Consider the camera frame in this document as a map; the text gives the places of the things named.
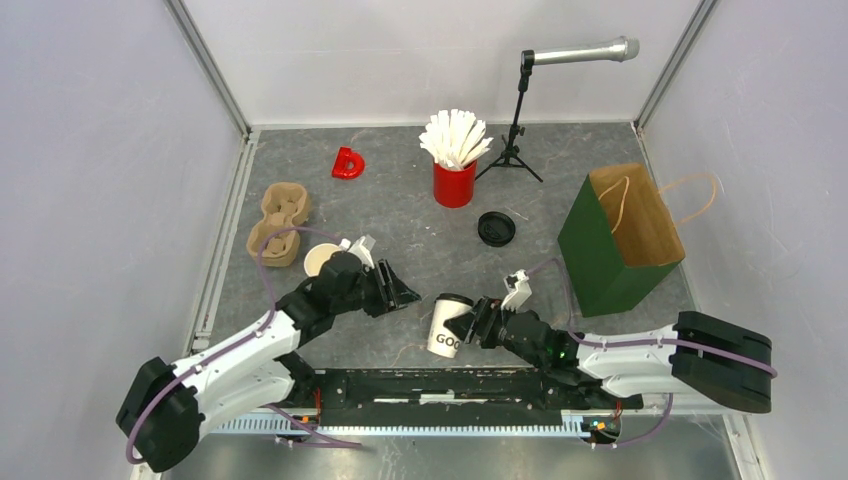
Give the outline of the white paper cup stack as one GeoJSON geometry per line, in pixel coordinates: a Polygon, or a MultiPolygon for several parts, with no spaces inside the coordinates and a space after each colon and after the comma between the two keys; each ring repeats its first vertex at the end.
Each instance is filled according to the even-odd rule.
{"type": "Polygon", "coordinates": [[[305,255],[303,269],[308,277],[315,277],[320,273],[322,266],[335,254],[342,251],[342,247],[332,243],[322,243],[312,247],[305,255]]]}

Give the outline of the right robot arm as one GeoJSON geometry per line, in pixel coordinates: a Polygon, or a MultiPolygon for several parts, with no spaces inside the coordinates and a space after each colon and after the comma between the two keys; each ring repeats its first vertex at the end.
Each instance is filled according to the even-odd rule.
{"type": "Polygon", "coordinates": [[[549,379],[577,389],[602,408],[614,398],[646,394],[702,397],[750,414],[772,409],[771,340],[697,311],[652,331],[603,336],[559,330],[533,310],[504,310],[482,298],[468,312],[441,321],[459,339],[483,349],[501,347],[549,379]]]}

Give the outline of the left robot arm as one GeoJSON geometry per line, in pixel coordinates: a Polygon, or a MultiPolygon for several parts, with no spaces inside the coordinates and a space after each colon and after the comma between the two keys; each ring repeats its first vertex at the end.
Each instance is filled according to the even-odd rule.
{"type": "Polygon", "coordinates": [[[366,265],[333,254],[318,275],[274,300],[259,320],[198,354],[139,367],[118,410],[129,463],[156,473],[184,460],[208,433],[244,413],[285,402],[306,405],[314,394],[311,367],[297,349],[327,332],[337,316],[372,318],[420,301],[389,263],[366,265]]]}

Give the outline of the single white paper cup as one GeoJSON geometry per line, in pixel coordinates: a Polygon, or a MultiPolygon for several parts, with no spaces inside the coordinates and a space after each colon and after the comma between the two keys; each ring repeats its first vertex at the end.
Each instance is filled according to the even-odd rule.
{"type": "Polygon", "coordinates": [[[452,301],[435,300],[431,325],[427,340],[427,350],[444,358],[454,358],[462,343],[444,326],[443,322],[450,318],[468,313],[472,307],[452,301]]]}

